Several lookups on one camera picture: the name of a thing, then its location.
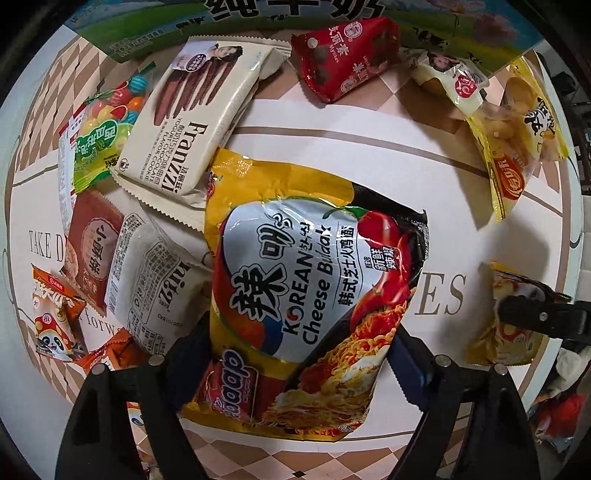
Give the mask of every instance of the yellow noodle package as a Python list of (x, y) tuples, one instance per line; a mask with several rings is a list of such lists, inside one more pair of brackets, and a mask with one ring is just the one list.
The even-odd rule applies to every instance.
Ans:
[(513, 273), (497, 262), (491, 262), (493, 270), (492, 321), (466, 350), (466, 361), (476, 365), (526, 365), (537, 354), (541, 333), (517, 328), (500, 321), (499, 303), (508, 296), (526, 297), (547, 303), (565, 303), (570, 297), (557, 293), (542, 282)]
[(485, 102), (466, 117), (486, 162), (497, 221), (507, 217), (539, 161), (568, 150), (551, 105), (523, 58), (509, 67), (501, 106)]
[(213, 358), (184, 415), (235, 432), (342, 438), (365, 419), (417, 286), (426, 214), (223, 149), (208, 193)]

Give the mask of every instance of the candy bag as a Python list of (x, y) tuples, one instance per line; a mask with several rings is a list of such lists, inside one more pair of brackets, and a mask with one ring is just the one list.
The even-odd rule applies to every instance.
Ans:
[(509, 73), (501, 107), (485, 103), (466, 118), (486, 162), (497, 221), (507, 217), (540, 160), (568, 157), (550, 103), (525, 60), (514, 61)]
[(76, 323), (86, 302), (53, 275), (33, 265), (35, 350), (56, 360), (71, 362), (86, 353)]
[(60, 199), (61, 225), (66, 236), (70, 234), (72, 212), (76, 203), (74, 189), (74, 156), (76, 155), (76, 138), (86, 112), (86, 104), (78, 110), (60, 129), (60, 140), (57, 157), (57, 188)]
[(363, 423), (428, 253), (427, 216), (313, 168), (218, 150), (213, 361), (185, 415), (334, 441)]
[(74, 156), (76, 193), (107, 178), (109, 167), (117, 164), (119, 154), (150, 94), (151, 70), (155, 66), (152, 62), (114, 89), (86, 100), (86, 113), (76, 138)]
[(544, 336), (501, 322), (497, 313), (499, 303), (508, 296), (526, 297), (547, 303), (566, 303), (570, 301), (570, 297), (555, 292), (542, 282), (510, 273), (497, 262), (492, 262), (491, 268), (493, 319), (466, 350), (466, 361), (476, 365), (529, 364), (536, 356)]
[(480, 90), (489, 86), (488, 78), (470, 60), (409, 48), (400, 52), (415, 82), (435, 95), (447, 96), (464, 115), (482, 105)]
[(301, 73), (324, 103), (332, 103), (366, 80), (400, 63), (398, 24), (378, 17), (293, 35)]

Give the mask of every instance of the brown snack package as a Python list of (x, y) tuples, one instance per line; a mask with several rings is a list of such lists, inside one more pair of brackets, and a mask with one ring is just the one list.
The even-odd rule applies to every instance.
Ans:
[(78, 195), (61, 272), (105, 315), (105, 293), (123, 215), (96, 190)]
[(33, 265), (33, 309), (37, 344), (41, 355), (70, 362), (86, 352), (77, 328), (86, 302), (53, 275)]

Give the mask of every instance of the red chili pepper image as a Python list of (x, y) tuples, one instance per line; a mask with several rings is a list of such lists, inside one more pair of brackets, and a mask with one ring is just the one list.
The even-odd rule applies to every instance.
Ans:
[(394, 219), (373, 210), (359, 219), (357, 230), (371, 247), (395, 247), (400, 239), (400, 230)]
[[(394, 230), (390, 228), (388, 233), (382, 238), (391, 241), (391, 239), (394, 238), (392, 235), (393, 231)], [(366, 228), (366, 232), (374, 233), (375, 231), (370, 231), (369, 228)], [(398, 242), (395, 244), (395, 247), (392, 244), (387, 245), (396, 250), (395, 259), (397, 261), (398, 270), (383, 272), (378, 282), (361, 298), (351, 314), (351, 332), (355, 330), (357, 325), (359, 325), (368, 314), (384, 307), (393, 309), (396, 305), (405, 302), (410, 296), (410, 288), (408, 287), (411, 267), (411, 254), (408, 247), (409, 237), (410, 232), (405, 232), (401, 237), (397, 238)]]

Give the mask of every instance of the red snack package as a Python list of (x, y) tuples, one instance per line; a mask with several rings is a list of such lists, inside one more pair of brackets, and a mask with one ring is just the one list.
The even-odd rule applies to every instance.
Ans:
[(105, 314), (105, 293), (123, 215), (96, 190), (78, 195), (62, 273)]
[(390, 65), (400, 63), (398, 24), (378, 17), (292, 36), (308, 87), (332, 103)]
[(202, 397), (212, 410), (239, 421), (251, 421), (258, 371), (244, 364), (240, 354), (226, 350), (213, 361), (203, 382)]
[(35, 350), (56, 360), (70, 362), (86, 352), (78, 335), (76, 319), (86, 302), (53, 275), (33, 265), (33, 309), (37, 344)]
[(111, 370), (122, 370), (136, 367), (148, 358), (150, 358), (150, 355), (135, 343), (127, 330), (122, 328), (107, 340), (102, 347), (91, 351), (76, 363), (84, 369), (85, 373), (88, 373), (96, 364), (106, 364)]

